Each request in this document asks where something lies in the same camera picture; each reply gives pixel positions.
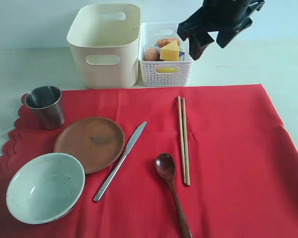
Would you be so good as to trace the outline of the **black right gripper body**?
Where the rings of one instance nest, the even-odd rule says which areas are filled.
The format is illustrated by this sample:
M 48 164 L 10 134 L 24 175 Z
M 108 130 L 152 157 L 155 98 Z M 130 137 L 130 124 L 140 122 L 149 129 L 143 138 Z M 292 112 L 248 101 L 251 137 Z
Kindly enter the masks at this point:
M 205 0 L 186 20 L 188 31 L 241 31 L 252 25 L 250 16 L 260 11 L 263 0 Z

